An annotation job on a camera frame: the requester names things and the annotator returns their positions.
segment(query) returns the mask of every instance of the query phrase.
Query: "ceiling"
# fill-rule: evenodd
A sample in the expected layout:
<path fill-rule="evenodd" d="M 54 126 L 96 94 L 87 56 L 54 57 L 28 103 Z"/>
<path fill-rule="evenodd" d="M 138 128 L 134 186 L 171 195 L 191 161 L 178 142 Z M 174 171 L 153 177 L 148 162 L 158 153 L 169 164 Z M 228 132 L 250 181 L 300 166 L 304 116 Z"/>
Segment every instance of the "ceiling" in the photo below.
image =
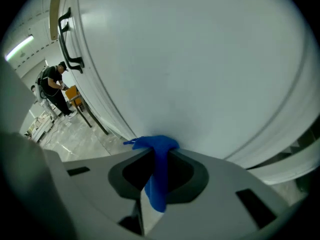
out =
<path fill-rule="evenodd" d="M 19 70 L 28 60 L 34 60 L 33 67 L 43 58 L 43 50 L 54 44 L 50 38 L 49 8 L 51 0 L 28 0 L 14 18 L 1 43 L 2 55 L 7 55 L 27 36 L 34 39 L 17 52 L 8 62 L 13 69 Z"/>

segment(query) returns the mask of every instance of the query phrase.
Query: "ceiling light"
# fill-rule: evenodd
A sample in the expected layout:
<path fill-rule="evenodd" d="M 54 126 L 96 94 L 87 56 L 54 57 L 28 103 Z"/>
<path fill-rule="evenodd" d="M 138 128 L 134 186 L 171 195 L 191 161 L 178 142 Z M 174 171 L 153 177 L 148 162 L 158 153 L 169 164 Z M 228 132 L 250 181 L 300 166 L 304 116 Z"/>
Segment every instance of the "ceiling light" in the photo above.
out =
<path fill-rule="evenodd" d="M 32 34 L 29 35 L 26 39 L 24 39 L 21 43 L 19 43 L 12 51 L 10 51 L 7 56 L 5 56 L 5 60 L 6 61 L 10 60 L 13 55 L 15 55 L 22 47 L 24 47 L 33 39 L 34 39 L 33 35 Z"/>

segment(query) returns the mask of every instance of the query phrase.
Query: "black door handle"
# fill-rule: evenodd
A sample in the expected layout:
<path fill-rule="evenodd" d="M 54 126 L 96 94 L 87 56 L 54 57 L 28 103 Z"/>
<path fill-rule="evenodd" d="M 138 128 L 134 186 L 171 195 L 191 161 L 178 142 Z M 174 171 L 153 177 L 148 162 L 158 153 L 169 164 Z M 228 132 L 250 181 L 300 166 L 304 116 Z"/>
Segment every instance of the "black door handle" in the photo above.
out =
<path fill-rule="evenodd" d="M 63 56 L 65 58 L 65 62 L 67 64 L 68 68 L 71 70 L 78 70 L 82 74 L 83 73 L 82 68 L 84 68 L 84 66 L 85 66 L 83 59 L 81 57 L 76 57 L 76 58 L 70 57 L 68 50 L 67 50 L 66 42 L 64 39 L 64 32 L 67 32 L 69 30 L 69 23 L 67 22 L 67 24 L 64 26 L 64 28 L 61 27 L 61 22 L 63 20 L 70 18 L 70 16 L 71 16 L 71 8 L 69 7 L 68 11 L 58 19 L 59 42 L 60 42 L 62 53 L 63 53 Z M 70 62 L 78 63 L 79 65 L 71 66 Z"/>

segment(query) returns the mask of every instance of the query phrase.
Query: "black metal leg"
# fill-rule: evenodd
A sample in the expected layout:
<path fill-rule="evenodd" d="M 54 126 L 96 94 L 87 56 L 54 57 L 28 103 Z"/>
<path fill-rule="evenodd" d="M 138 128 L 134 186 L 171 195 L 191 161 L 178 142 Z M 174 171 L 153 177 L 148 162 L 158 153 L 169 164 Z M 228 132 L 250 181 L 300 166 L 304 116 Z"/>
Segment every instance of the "black metal leg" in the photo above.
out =
<path fill-rule="evenodd" d="M 91 124 L 88 122 L 88 120 L 85 118 L 85 116 L 80 112 L 76 102 L 74 102 L 74 106 L 75 106 L 76 111 L 78 111 L 78 113 L 82 116 L 82 118 L 87 123 L 87 125 L 91 128 L 92 127 Z"/>
<path fill-rule="evenodd" d="M 92 119 L 97 123 L 97 125 L 101 128 L 101 130 L 105 133 L 105 135 L 108 135 L 109 133 L 106 131 L 106 129 L 101 125 L 101 123 L 98 121 L 98 119 L 95 117 L 94 114 L 92 114 L 88 104 L 86 103 L 86 101 L 84 100 L 84 98 L 80 98 L 81 102 L 84 106 L 84 108 L 88 111 L 89 115 L 92 117 Z"/>

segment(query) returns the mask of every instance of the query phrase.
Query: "black t-shirt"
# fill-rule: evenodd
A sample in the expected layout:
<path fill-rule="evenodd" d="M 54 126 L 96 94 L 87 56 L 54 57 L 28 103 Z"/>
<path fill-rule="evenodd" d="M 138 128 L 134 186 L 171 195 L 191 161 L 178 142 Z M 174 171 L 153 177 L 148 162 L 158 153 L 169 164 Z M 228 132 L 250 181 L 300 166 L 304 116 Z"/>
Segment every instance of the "black t-shirt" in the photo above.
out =
<path fill-rule="evenodd" d="M 57 93 L 57 91 L 59 89 L 52 88 L 51 86 L 49 86 L 48 85 L 48 78 L 53 79 L 53 81 L 56 83 L 57 81 L 62 81 L 62 75 L 58 72 L 58 70 L 55 66 L 48 67 L 43 72 L 41 86 L 46 94 L 54 95 Z"/>

